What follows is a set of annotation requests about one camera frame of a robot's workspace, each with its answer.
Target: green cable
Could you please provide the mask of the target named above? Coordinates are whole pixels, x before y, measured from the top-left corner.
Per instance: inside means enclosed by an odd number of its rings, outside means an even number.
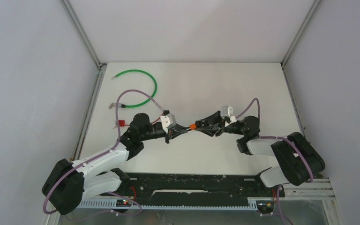
[[[143,74],[146,74],[147,76],[151,77],[152,81],[154,82],[154,85],[155,85],[155,88],[154,88],[154,92],[152,93],[151,97],[153,98],[155,96],[155,94],[157,93],[157,90],[158,90],[158,84],[157,84],[157,81],[155,80],[155,78],[143,71],[143,70],[140,70],[140,69],[130,69],[130,70],[125,70],[125,71],[122,71],[120,73],[118,73],[117,75],[113,76],[111,79],[115,79],[117,77],[119,77],[120,75],[123,75],[123,74],[126,74],[126,73],[130,73],[130,72],[139,72],[139,73],[143,73]],[[147,100],[143,101],[142,103],[139,103],[139,104],[136,104],[136,105],[125,105],[125,104],[122,104],[122,108],[136,108],[136,107],[139,107],[139,106],[142,106],[144,104],[146,104],[147,102],[149,102],[150,99],[148,98]]]

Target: orange object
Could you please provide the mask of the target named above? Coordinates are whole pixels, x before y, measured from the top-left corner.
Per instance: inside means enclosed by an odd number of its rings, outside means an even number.
[[[191,125],[190,125],[190,129],[191,129],[191,130],[195,130],[195,129],[196,129],[196,125],[195,125],[194,123],[191,124]]]

